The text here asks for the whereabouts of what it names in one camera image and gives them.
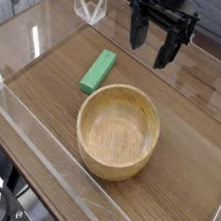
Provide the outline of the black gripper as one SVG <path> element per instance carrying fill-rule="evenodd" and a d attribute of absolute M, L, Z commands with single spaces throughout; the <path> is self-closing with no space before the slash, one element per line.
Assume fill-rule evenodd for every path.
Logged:
<path fill-rule="evenodd" d="M 136 50 L 145 43 L 149 21 L 167 31 L 165 44 L 158 51 L 154 69 L 173 62 L 183 44 L 188 45 L 199 13 L 186 0 L 131 0 L 130 45 Z"/>

